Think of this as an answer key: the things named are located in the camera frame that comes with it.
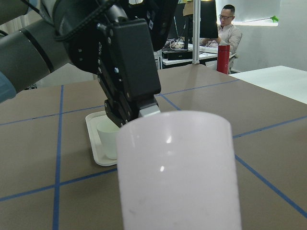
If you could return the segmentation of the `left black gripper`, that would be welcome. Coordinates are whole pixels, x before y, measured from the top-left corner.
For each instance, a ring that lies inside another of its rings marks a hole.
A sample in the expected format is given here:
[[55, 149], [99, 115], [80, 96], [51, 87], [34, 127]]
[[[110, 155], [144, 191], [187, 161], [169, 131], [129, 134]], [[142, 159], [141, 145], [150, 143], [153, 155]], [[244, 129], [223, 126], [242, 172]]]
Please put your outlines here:
[[129, 102], [112, 48], [112, 28], [121, 22], [144, 19], [148, 25], [153, 54], [162, 49], [177, 7], [175, 0], [58, 0], [54, 4], [56, 39], [64, 43], [72, 63], [98, 76], [106, 95], [107, 116], [119, 127], [160, 113], [155, 95]]

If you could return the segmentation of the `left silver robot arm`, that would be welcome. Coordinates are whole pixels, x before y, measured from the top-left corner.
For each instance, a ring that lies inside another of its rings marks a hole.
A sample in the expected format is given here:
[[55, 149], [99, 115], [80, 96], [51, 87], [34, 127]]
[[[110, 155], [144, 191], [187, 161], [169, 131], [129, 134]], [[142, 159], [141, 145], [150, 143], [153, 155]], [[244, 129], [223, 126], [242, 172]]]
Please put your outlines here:
[[67, 63], [96, 74], [107, 116], [119, 127], [159, 112], [154, 53], [166, 43], [175, 0], [3, 0], [0, 22], [40, 20], [0, 36], [0, 100]]

